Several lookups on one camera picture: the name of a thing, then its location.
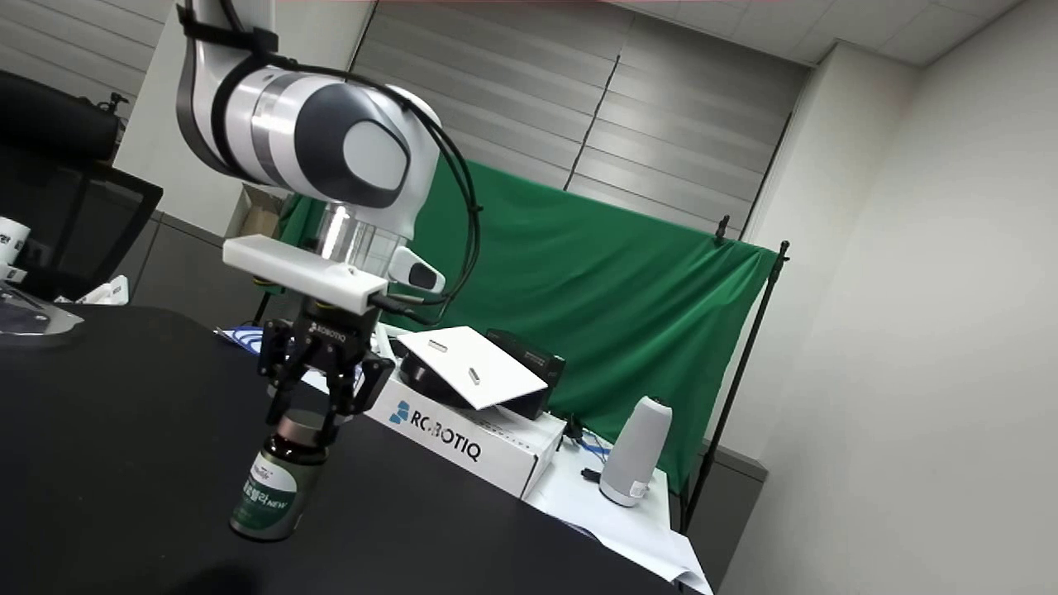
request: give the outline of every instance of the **green screen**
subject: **green screen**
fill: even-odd
[[[444,325],[508,331],[565,358],[549,411],[616,440],[641,397],[675,411],[660,470],[693,474],[747,311],[775,254],[471,165],[479,266]],[[439,165],[414,247],[460,272],[467,212]]]

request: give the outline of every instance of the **backdrop stand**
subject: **backdrop stand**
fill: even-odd
[[[739,378],[747,373],[747,363],[750,363],[750,355],[754,355],[754,343],[758,343],[758,334],[759,334],[759,325],[764,325],[764,313],[767,313],[772,284],[780,281],[784,266],[790,260],[785,250],[790,250],[790,243],[780,246],[780,254],[775,254],[775,260],[772,260],[772,268],[770,268],[770,276],[767,276],[764,299],[759,299],[759,303],[758,303],[750,338],[747,338],[747,343],[739,348],[738,369],[735,369],[735,380],[730,380],[730,387],[728,387],[728,400],[725,400],[717,429],[715,429],[715,438],[710,438],[710,444],[708,444],[708,450],[703,450],[703,455],[702,455],[693,488],[692,488],[692,496],[688,496],[688,488],[679,494],[679,526],[676,526],[679,532],[692,529],[692,519],[693,519],[693,508],[697,508],[703,478],[708,478],[708,474],[715,470],[715,460],[717,460],[717,450],[719,450],[719,440],[725,440],[725,429],[728,429],[728,417],[730,417],[730,407],[735,407]]]

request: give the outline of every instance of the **black table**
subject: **black table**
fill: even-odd
[[[250,358],[174,313],[0,349],[0,593],[670,593],[371,419],[344,427],[290,541],[242,541],[261,419]]]

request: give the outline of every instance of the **cardboard box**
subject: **cardboard box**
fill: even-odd
[[[549,415],[543,415],[538,419],[526,419],[503,407],[479,411],[471,417],[456,415],[437,400],[420,397],[416,389],[398,384],[398,378],[389,378],[365,417],[516,499],[526,499],[532,484],[551,463],[565,427]]]

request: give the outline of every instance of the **wall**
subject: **wall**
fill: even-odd
[[[91,103],[136,98],[166,11],[171,0],[0,0],[0,69]]]
[[[273,0],[282,52],[304,62],[350,67],[371,21],[372,0]],[[208,234],[223,234],[239,206],[242,182],[206,168],[182,143],[174,125],[174,83],[184,39],[174,15],[166,21],[157,51],[138,88],[114,168],[166,189],[157,212]]]
[[[754,246],[775,247],[785,237],[794,260],[775,284],[725,438],[725,448],[742,455],[767,463],[767,440],[785,407],[784,387],[912,88],[912,69],[836,46],[794,108],[747,228]]]
[[[649,217],[742,230],[805,81],[603,4],[383,0],[357,73],[420,92],[461,156]]]
[[[725,595],[1058,593],[1058,4],[922,77]]]

